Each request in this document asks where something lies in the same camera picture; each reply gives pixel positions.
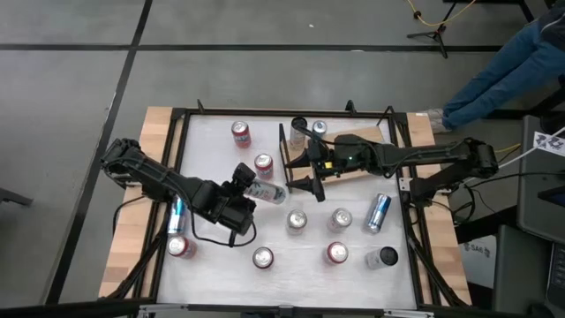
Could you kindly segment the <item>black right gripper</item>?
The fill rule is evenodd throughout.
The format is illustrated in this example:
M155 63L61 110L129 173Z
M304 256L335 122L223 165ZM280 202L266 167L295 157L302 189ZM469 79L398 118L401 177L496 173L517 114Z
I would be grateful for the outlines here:
M334 141L314 138L308 141L308 154L303 152L285 164L286 168L309 167L318 177L341 176L357 170L372 173L375 169L374 144L355 134L341 134ZM305 177L290 181L287 187L302 190L315 196L317 202L326 199L321 180Z

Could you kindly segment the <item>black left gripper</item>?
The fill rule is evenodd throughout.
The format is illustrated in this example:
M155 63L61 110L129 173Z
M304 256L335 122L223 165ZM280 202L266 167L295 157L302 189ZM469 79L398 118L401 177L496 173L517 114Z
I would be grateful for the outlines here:
M255 178L251 168L239 163L231 182L213 186L212 207L209 209L213 223L219 223L239 235L249 231L256 203L244 196L244 190L252 185Z

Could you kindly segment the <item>Celsius can with black lid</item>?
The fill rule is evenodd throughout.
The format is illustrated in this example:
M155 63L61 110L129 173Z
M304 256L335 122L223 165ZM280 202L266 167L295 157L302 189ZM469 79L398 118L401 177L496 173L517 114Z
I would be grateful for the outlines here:
M276 205L282 204L286 199L286 192L282 187L258 178L244 190L244 194Z
M290 147L300 150L305 144L304 130L307 128L307 121L303 117L294 117L290 124Z
M365 265L373 270L395 266L398 260L398 252L391 246L384 246L365 255Z

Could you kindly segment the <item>red Fanta can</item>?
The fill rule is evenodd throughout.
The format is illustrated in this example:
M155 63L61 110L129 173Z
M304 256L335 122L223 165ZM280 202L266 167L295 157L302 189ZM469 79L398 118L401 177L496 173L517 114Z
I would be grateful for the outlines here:
M244 121L235 121L231 126L231 132L236 145L239 148L248 148L252 139L249 125Z
M348 247L344 243L339 241L332 242L326 247L324 257L328 264L342 264L348 260Z
M269 154L259 154L254 159L257 176L262 179L271 179L274 175L273 158Z

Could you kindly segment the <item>silver Diet Coke can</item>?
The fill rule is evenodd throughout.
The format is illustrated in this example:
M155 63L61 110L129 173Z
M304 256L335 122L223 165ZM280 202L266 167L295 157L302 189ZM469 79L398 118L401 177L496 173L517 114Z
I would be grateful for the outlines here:
M293 209L286 217L287 232L291 235L299 235L304 231L307 222L307 215L304 211Z
M328 219L328 229L334 233L346 231L352 223L352 213L346 208L337 208Z

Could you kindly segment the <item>Star Wars Coke Zero can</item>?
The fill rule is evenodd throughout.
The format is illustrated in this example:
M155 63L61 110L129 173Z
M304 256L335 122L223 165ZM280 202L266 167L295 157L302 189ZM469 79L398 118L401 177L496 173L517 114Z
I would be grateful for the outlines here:
M258 269L268 269L274 263L274 254L268 247L261 246L252 254L252 263Z

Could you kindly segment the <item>red soda can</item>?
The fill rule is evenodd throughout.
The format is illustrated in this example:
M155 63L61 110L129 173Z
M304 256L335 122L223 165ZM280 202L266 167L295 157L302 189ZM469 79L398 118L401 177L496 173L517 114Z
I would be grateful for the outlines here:
M167 242L168 253L177 258L192 258L198 250L198 245L185 236L171 236Z

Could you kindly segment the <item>black tripod stand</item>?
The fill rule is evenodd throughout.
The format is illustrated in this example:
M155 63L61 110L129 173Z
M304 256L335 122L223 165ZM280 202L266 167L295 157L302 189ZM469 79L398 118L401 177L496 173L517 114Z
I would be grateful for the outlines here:
M422 18L422 12L418 10L412 0L405 0L412 10L412 17L419 21L422 25L426 27L433 27L433 31L428 32L420 32L420 33L413 33L407 34L406 37L408 39L416 39L419 37L427 38L436 42L439 45L439 52L441 53L444 59L448 59L448 52L446 49L446 45L444 44L442 35L447 29L447 24L458 18L461 14L468 10L468 8L475 3L475 0L472 0L469 4L465 5L462 10L453 14L453 11L458 3L458 0L453 0L451 6L449 7L448 12L445 14L442 21L437 23L429 23Z

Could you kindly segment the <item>white labelled cardboard box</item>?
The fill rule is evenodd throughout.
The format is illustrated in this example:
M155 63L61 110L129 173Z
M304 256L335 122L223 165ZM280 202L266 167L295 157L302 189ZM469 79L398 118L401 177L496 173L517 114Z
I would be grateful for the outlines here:
M493 288L496 265L496 237L486 236L459 245L463 268L469 283Z

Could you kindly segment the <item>person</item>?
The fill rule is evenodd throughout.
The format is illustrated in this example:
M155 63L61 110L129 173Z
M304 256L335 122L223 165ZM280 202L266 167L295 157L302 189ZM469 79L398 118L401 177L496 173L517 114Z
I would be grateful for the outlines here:
M565 75L565 0L557 0L518 31L443 107L429 109L432 131L451 132L561 75Z

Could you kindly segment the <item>grey metal cabinet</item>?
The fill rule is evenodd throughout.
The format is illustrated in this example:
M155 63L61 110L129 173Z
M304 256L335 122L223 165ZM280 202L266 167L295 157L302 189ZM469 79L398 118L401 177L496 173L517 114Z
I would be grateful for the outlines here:
M493 310L565 318L565 245L502 225L497 237Z
M565 207L539 198L539 193L565 186L565 157L536 149L519 161L517 222L524 230L565 244Z

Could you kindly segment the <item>black stand foot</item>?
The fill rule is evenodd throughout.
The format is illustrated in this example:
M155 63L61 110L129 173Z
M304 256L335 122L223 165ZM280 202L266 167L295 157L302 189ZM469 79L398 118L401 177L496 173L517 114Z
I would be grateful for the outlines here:
M30 206L33 200L18 193L0 187L0 203L12 202L21 206Z

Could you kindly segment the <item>white printed paper tag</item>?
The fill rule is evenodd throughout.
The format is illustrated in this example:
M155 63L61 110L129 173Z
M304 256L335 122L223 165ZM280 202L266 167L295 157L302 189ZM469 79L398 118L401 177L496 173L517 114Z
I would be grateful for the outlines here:
M535 132L532 145L536 149L565 157L565 139L542 132Z

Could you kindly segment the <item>wooden shelf with black frame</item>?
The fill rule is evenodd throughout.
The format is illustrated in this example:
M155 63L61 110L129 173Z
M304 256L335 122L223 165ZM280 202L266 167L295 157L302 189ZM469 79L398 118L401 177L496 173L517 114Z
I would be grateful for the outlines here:
M385 142L381 130L377 125L371 125L365 128L350 129L341 132L327 133L323 136L323 140L335 142L335 139L339 135L345 135L345 134L354 134L371 142L379 142L379 143ZM279 124L279 152L281 154L282 164L286 164L289 161L298 158L298 156L300 155L300 152L298 150L294 150L290 147L290 141L287 139L285 135L283 124ZM288 190L289 193L292 192L292 188L287 186L287 183L289 181L298 180L304 177L311 178L313 176L313 172L310 167L283 168L283 171L285 178L285 180L283 181L283 186ZM365 178L368 176L369 176L368 172L357 170L354 172L348 172L342 174L342 176L339 178L336 176L326 177L324 180L322 180L322 184L325 186L329 184L343 183L346 180Z

